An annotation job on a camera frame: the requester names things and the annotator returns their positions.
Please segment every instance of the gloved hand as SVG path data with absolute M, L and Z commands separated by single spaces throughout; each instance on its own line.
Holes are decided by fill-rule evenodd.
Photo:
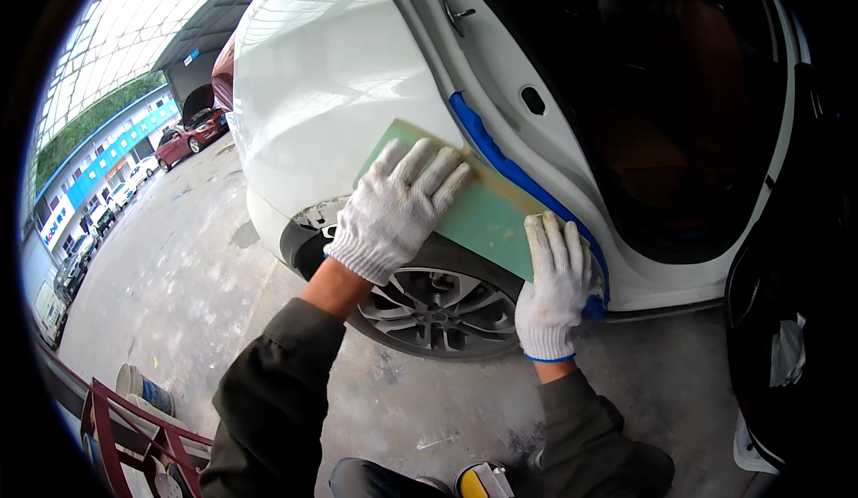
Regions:
M 432 161 L 421 173 L 426 163 Z M 399 139 L 382 150 L 336 215 L 334 241 L 324 252 L 376 285 L 411 261 L 473 176 L 470 165 L 429 139 L 411 151 Z
M 524 219 L 534 281 L 525 282 L 516 304 L 516 333 L 524 354 L 539 362 L 558 362 L 575 355 L 569 339 L 581 323 L 590 277 L 589 251 L 581 246 L 578 228 L 566 223 L 560 234 L 551 212 Z

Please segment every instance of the open car hood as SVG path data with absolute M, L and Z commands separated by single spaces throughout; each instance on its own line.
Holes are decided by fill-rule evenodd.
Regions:
M 212 85 L 200 85 L 185 99 L 185 105 L 182 106 L 182 125 L 188 128 L 194 115 L 207 107 L 213 107 L 214 104 L 215 93 L 212 91 Z

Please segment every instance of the roof canopy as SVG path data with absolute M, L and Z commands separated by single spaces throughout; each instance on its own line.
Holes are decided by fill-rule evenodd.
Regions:
M 150 71 L 205 2 L 93 0 L 60 50 L 35 132 L 37 149 L 96 100 Z

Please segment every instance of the white car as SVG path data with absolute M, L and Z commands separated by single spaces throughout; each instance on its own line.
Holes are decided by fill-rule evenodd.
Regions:
M 253 0 L 229 120 L 253 224 L 303 277 L 402 119 L 575 220 L 601 275 L 589 315 L 629 321 L 721 303 L 809 62 L 780 0 Z M 522 280 L 473 252 L 433 235 L 391 282 L 350 319 L 379 342 L 518 347 Z
M 128 175 L 128 182 L 134 189 L 140 187 L 140 184 L 146 182 L 152 175 L 159 169 L 158 159 L 155 155 L 146 156 L 137 162 L 137 165 L 134 169 L 131 170 L 131 174 Z
M 122 208 L 131 200 L 134 193 L 137 192 L 137 187 L 127 182 L 122 182 L 113 188 L 110 197 L 107 199 L 107 205 L 113 209 L 114 214 L 119 214 Z

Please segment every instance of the concrete floor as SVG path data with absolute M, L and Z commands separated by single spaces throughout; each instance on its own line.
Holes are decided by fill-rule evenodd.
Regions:
M 172 392 L 191 430 L 214 436 L 220 376 L 304 284 L 258 243 L 228 134 L 159 171 L 123 211 L 70 307 L 59 356 L 110 386 L 121 364 L 135 364 Z M 624 414 L 628 436 L 673 457 L 671 496 L 743 494 L 753 474 L 733 462 L 738 408 L 720 310 L 576 335 L 579 366 Z M 346 456 L 447 482 L 474 460 L 520 466 L 542 439 L 536 382 L 521 355 L 428 361 L 349 328 L 328 386 L 316 495 L 330 496 L 328 475 Z

